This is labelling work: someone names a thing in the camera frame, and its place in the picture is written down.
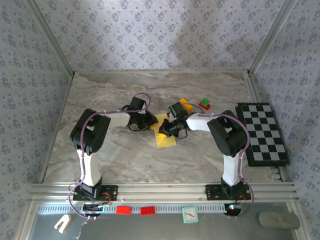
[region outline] small clock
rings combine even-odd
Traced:
[[[183,223],[197,223],[199,221],[197,209],[198,208],[196,206],[185,206],[182,208]]]

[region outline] marble table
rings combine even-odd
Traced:
[[[120,72],[76,74],[71,84],[62,120],[49,159],[45,183],[77,182],[79,158],[70,133],[86,108],[111,111],[129,104],[134,94],[152,96],[153,114],[168,112],[181,98],[197,104],[210,99],[208,113],[235,113],[239,102],[250,102],[245,81],[223,73]],[[190,131],[188,137],[171,147],[157,148],[155,134],[110,129],[102,148],[93,155],[99,162],[104,183],[129,182],[219,182],[223,174],[223,155],[209,132]],[[250,182],[272,181],[269,167],[248,167],[243,176]]]

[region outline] patterned wallpaper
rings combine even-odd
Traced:
[[[75,71],[250,66],[283,0],[37,0]]]
[[[287,168],[320,239],[320,2],[300,0],[257,71],[289,151]]]
[[[39,180],[68,78],[23,0],[0,2],[0,239]]]

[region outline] checkerboard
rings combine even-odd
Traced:
[[[289,163],[278,125],[269,103],[238,103],[238,119],[250,134],[246,150],[250,167],[276,167]]]

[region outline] green block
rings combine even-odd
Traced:
[[[208,106],[209,102],[210,102],[209,99],[205,97],[205,98],[202,99],[201,104],[204,107],[206,107],[206,106]]]

